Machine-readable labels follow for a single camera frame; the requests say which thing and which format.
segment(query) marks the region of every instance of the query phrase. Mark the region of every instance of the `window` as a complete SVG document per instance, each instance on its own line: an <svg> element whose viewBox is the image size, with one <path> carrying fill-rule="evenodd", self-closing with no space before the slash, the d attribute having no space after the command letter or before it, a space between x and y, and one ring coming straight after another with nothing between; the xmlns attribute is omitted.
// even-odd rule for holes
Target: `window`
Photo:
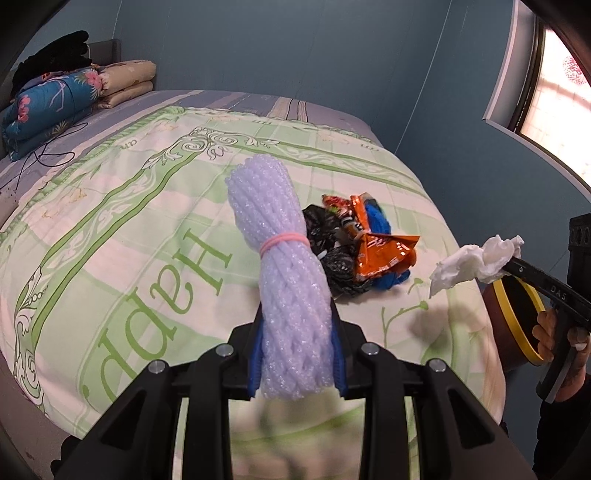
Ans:
<svg viewBox="0 0 591 480"><path fill-rule="evenodd" d="M528 79L509 129L591 190L591 86L556 33L537 24Z"/></svg>

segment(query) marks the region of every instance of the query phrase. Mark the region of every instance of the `crumpled paper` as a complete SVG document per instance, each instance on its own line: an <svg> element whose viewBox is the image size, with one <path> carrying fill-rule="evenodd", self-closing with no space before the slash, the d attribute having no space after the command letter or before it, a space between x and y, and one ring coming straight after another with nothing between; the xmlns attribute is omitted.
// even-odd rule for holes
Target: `crumpled paper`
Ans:
<svg viewBox="0 0 591 480"><path fill-rule="evenodd" d="M478 279L483 283L493 283L508 275L502 268L511 257L521 258L523 244L519 235L511 240L502 240L497 235L489 238L482 247L464 245L437 264L430 277L429 298L464 281Z"/></svg>

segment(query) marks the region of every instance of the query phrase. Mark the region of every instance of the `pink rubber band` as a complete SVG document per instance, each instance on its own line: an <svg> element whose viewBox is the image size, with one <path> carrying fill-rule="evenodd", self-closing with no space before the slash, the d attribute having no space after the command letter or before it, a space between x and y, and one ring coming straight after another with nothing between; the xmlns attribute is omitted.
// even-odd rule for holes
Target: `pink rubber band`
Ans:
<svg viewBox="0 0 591 480"><path fill-rule="evenodd" d="M308 247L310 247L310 241L308 240L308 238L305 235L302 235L301 233L296 233L296 232L284 232L284 233L280 233L279 235L272 236L269 240L265 241L265 243L263 243L261 245L261 250L259 251L259 254L262 258L262 256L265 254L265 252L267 250L269 250L271 247L273 247L274 245L279 244L281 242L290 242L290 241L301 242L304 245L307 245Z"/></svg>

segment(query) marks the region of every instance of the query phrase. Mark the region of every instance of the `black sleeve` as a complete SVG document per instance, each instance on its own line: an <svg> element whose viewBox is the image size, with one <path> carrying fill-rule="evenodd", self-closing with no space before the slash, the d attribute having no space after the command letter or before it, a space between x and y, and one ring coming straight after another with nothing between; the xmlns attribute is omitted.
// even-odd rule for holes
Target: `black sleeve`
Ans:
<svg viewBox="0 0 591 480"><path fill-rule="evenodd" d="M574 397L560 403L542 403L533 467L539 480L550 480L564 465L589 426L590 416L590 375Z"/></svg>

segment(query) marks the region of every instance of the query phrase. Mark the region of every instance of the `silver screw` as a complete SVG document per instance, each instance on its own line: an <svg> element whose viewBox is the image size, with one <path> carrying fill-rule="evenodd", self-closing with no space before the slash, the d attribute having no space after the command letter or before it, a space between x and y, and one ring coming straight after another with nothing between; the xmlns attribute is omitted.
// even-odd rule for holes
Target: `silver screw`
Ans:
<svg viewBox="0 0 591 480"><path fill-rule="evenodd" d="M223 343L216 347L216 353L219 356L230 356L234 353L234 347L229 343Z"/></svg>
<svg viewBox="0 0 591 480"><path fill-rule="evenodd" d="M431 370L437 373L444 372L447 369L447 365L440 358L434 358L433 360L429 360L429 367L431 368Z"/></svg>
<svg viewBox="0 0 591 480"><path fill-rule="evenodd" d="M366 355L377 355L379 353L378 345L372 342L364 343L361 346L361 350L363 350Z"/></svg>
<svg viewBox="0 0 591 480"><path fill-rule="evenodd" d="M153 360L148 365L148 370L153 374L161 374L166 368L166 364L162 360Z"/></svg>

